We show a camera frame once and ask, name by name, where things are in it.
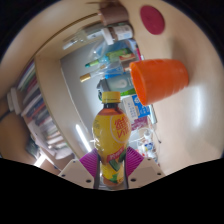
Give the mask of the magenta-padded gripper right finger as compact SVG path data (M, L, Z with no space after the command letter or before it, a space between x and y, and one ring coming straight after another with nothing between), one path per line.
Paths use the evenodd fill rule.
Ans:
M131 147L126 150L124 165L124 187L126 189L140 188L165 176L152 158L143 157Z

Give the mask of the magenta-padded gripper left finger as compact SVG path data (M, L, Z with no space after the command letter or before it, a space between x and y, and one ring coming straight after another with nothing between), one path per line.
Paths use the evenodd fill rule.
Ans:
M100 158L97 150L93 149L81 159L72 159L59 176L81 187L98 189L100 185Z

